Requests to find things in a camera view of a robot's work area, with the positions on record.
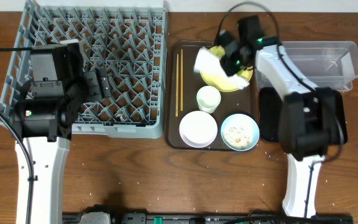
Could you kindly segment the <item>white cup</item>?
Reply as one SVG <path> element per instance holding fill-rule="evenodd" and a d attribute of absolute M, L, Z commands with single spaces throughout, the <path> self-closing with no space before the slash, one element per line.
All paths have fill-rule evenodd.
<path fill-rule="evenodd" d="M 220 91 L 213 86 L 203 86 L 196 94 L 198 108 L 206 113 L 213 113 L 221 102 Z"/>

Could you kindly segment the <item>light blue bowl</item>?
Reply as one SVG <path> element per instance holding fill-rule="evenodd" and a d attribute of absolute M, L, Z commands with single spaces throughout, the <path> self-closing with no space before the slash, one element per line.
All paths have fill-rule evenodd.
<path fill-rule="evenodd" d="M 260 131 L 256 121 L 246 114 L 232 114 L 221 125 L 225 145 L 239 152 L 249 151 L 259 141 Z"/>

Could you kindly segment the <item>rice food waste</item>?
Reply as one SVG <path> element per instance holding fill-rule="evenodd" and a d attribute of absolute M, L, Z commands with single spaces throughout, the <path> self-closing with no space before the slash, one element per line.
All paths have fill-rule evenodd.
<path fill-rule="evenodd" d="M 228 127 L 223 131 L 223 139 L 232 148 L 243 150 L 250 146 L 253 138 L 252 131 L 241 127 Z"/>

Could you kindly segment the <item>green snack wrapper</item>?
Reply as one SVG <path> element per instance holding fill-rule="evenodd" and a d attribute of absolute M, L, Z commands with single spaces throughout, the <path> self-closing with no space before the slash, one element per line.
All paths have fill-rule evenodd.
<path fill-rule="evenodd" d="M 209 51 L 218 59 L 221 59 L 226 54 L 225 49 L 222 46 L 211 47 Z"/>

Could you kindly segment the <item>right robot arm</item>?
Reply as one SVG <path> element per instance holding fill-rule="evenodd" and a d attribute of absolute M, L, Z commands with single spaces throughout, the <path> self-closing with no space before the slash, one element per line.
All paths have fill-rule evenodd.
<path fill-rule="evenodd" d="M 316 215 L 315 195 L 321 166 L 329 162 L 328 147 L 344 144 L 336 114 L 337 93 L 308 80 L 288 58 L 280 36 L 265 36 L 258 16 L 238 20 L 239 38 L 218 29 L 214 44 L 223 47 L 220 64 L 226 75 L 253 66 L 265 75 L 282 104 L 278 142 L 287 154 L 287 189 L 283 211 L 289 217 Z"/>

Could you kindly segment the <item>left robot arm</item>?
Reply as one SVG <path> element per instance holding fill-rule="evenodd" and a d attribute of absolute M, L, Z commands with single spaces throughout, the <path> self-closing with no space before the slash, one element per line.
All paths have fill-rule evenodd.
<path fill-rule="evenodd" d="M 33 79 L 9 120 L 19 135 L 17 223 L 62 223 L 63 179 L 72 126 L 83 103 L 100 101 L 101 70 L 83 71 L 77 39 L 33 47 Z"/>

